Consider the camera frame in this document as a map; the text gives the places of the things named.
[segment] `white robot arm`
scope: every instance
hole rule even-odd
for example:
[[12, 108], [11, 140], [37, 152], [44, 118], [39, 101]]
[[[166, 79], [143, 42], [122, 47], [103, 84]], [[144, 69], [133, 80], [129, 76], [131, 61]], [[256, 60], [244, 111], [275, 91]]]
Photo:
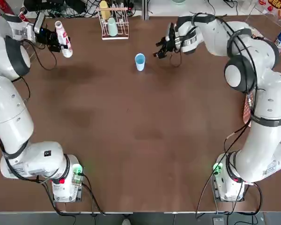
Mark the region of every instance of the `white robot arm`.
[[272, 70], [279, 52], [273, 43], [253, 39], [251, 28], [244, 22], [225, 23], [200, 13], [179, 17], [175, 25], [170, 24], [166, 37], [156, 44], [162, 48], [154, 56], [164, 58], [168, 51], [193, 53], [201, 42], [211, 54], [230, 57], [224, 70], [230, 87], [256, 95], [244, 147], [221, 154], [216, 161], [219, 197], [234, 202], [243, 198], [243, 184], [281, 169], [281, 73]]
[[[27, 29], [28, 23], [23, 23], [17, 23], [19, 30]], [[57, 142], [29, 141], [33, 122], [12, 83], [26, 75], [30, 68], [29, 56], [19, 41], [22, 38], [27, 36], [15, 35], [15, 30], [0, 16], [0, 147], [3, 155], [0, 170], [4, 177], [12, 179], [24, 180], [37, 175], [51, 179], [55, 201], [75, 202], [81, 194], [81, 177], [76, 173], [81, 173], [82, 167], [77, 158], [64, 154]], [[58, 43], [57, 39], [46, 41]]]

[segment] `brown table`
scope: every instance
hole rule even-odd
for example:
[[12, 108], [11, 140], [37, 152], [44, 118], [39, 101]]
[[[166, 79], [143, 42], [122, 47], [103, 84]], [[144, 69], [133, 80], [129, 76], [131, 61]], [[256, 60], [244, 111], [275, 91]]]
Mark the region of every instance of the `brown table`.
[[[228, 58], [209, 54], [204, 45], [184, 55], [179, 68], [169, 58], [153, 57], [155, 42], [175, 20], [133, 18], [129, 40], [117, 41], [101, 39], [98, 19], [62, 20], [73, 56], [56, 54], [53, 71], [34, 61], [26, 76], [35, 124], [31, 140], [57, 141], [65, 153], [76, 155], [104, 211], [195, 211], [223, 140], [243, 125], [244, 95], [223, 77]], [[139, 52], [146, 55], [143, 72], [134, 65]], [[53, 65], [48, 51], [41, 51], [40, 59]], [[178, 55], [173, 60], [178, 62]], [[25, 98], [24, 84], [16, 86]], [[262, 210], [281, 211], [281, 171], [260, 186]], [[258, 203], [258, 192], [250, 188], [237, 210], [253, 211]], [[66, 210], [91, 211], [88, 193]], [[200, 211], [214, 210], [209, 185]], [[231, 210], [231, 203], [220, 203], [219, 210]], [[0, 211], [53, 209], [41, 186], [0, 173]]]

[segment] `floor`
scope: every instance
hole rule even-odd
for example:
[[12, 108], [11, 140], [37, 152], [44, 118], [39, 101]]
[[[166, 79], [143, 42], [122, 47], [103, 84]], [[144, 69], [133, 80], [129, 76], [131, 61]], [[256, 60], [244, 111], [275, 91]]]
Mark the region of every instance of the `floor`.
[[[194, 214], [176, 214], [175, 225], [212, 225], [215, 214], [205, 214], [199, 221], [196, 221]], [[98, 215], [96, 221], [90, 215], [79, 215], [75, 225], [121, 225], [125, 218], [122, 214], [108, 216]], [[128, 215], [132, 225], [172, 225], [174, 224], [174, 214], [167, 213], [134, 213]], [[257, 215], [258, 225], [281, 225], [281, 212], [259, 213]], [[226, 225], [227, 217], [224, 216], [225, 223], [215, 225]], [[237, 221], [244, 221], [251, 224], [250, 216], [242, 216], [237, 213], [229, 216], [229, 225], [234, 225]], [[0, 225], [72, 225], [74, 218], [60, 217], [55, 213], [19, 213], [0, 214]]]

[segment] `white cup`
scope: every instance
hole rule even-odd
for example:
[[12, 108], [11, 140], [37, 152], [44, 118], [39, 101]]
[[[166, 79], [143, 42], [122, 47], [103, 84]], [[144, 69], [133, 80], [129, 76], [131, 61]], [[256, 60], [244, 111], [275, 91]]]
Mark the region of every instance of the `white cup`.
[[143, 53], [138, 53], [135, 56], [135, 64], [138, 71], [142, 71], [145, 67], [146, 57]]

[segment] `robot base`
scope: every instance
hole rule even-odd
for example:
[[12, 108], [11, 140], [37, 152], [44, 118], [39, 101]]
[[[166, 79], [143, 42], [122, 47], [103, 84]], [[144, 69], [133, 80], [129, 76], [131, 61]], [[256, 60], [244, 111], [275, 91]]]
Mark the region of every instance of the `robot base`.
[[[218, 157], [216, 161], [217, 163], [220, 162], [223, 155], [224, 154], [221, 154]], [[223, 158], [221, 164], [222, 168], [220, 169], [220, 172], [214, 174], [211, 181], [215, 199], [221, 202], [235, 202], [238, 196], [237, 201], [243, 201], [244, 184], [237, 183], [229, 177], [226, 169], [226, 157]]]
[[78, 186], [72, 182], [73, 179], [73, 165], [79, 164], [78, 159], [74, 155], [68, 155], [70, 160], [69, 174], [65, 178], [64, 183], [54, 184], [52, 182], [52, 189], [55, 202], [69, 203], [81, 202], [82, 186]]

